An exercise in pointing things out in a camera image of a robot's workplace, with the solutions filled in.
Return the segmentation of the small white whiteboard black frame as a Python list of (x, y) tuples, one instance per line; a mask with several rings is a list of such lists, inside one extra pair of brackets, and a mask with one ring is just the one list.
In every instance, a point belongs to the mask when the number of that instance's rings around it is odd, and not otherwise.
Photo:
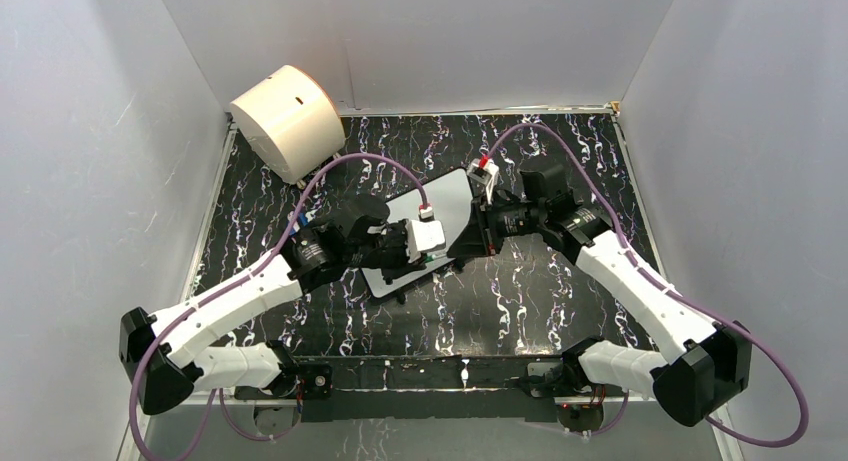
[(435, 218), (444, 228), (446, 247), (437, 252), (437, 258), (428, 262), (424, 270), (408, 273), (391, 284), (384, 282), (380, 270), (361, 268), (360, 272), (373, 298), (382, 300), (391, 297), (453, 262), (452, 258), (442, 255), (442, 252), (446, 252), (457, 240), (469, 220), (473, 192), (466, 171), (458, 167), (427, 181), (423, 187), (434, 207)]

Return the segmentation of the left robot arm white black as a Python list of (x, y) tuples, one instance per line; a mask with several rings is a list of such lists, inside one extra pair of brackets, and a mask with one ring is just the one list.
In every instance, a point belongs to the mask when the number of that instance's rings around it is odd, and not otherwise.
[(119, 359), (132, 383), (131, 405), (162, 414), (198, 390), (253, 387), (275, 397), (294, 392), (299, 372), (282, 347), (218, 347), (216, 341), (277, 306), (339, 280), (353, 268), (381, 271), (391, 282), (425, 268), (445, 245), (429, 205), (392, 221), (381, 199), (364, 196), (335, 214), (294, 230), (279, 249), (202, 294), (120, 320)]

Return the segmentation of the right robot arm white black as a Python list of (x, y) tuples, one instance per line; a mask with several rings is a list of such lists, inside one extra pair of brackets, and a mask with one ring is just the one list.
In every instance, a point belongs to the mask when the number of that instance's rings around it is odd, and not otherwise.
[(524, 194), (495, 186), (487, 167), (470, 166), (474, 196), (466, 227), (448, 250), (468, 260), (498, 254), (509, 237), (538, 234), (551, 249), (619, 301), (656, 343), (655, 350), (589, 337), (562, 353), (562, 364), (532, 375), (524, 389), (554, 396), (561, 389), (590, 394), (615, 385), (656, 399), (681, 425), (692, 427), (749, 384), (751, 343), (739, 330), (674, 300), (673, 288), (652, 282), (655, 271), (621, 243), (610, 218), (554, 184), (560, 170), (524, 171)]

